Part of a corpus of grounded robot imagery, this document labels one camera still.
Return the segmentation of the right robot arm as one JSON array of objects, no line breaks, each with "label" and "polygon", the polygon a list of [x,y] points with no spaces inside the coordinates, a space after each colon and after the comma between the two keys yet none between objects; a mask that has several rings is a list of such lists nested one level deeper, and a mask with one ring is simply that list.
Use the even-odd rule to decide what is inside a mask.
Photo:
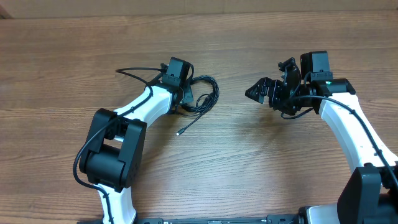
[{"label": "right robot arm", "polygon": [[279,80],[261,78],[246,97],[268,104],[283,119],[311,111],[333,131],[351,177],[336,203],[307,206],[295,215],[268,215],[266,223],[397,223],[397,156],[388,149],[363,113],[356,91],[334,78],[328,53],[302,54],[278,64]]}]

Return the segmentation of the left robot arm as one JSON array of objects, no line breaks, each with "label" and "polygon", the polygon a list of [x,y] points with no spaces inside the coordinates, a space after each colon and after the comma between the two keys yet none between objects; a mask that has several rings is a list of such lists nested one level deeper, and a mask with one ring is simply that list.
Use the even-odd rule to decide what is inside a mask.
[{"label": "left robot arm", "polygon": [[116,110],[99,109],[73,163],[73,176],[95,189],[104,215],[99,223],[135,223],[131,185],[141,164],[147,128],[183,100],[192,99],[191,63],[172,57],[145,82],[144,91]]}]

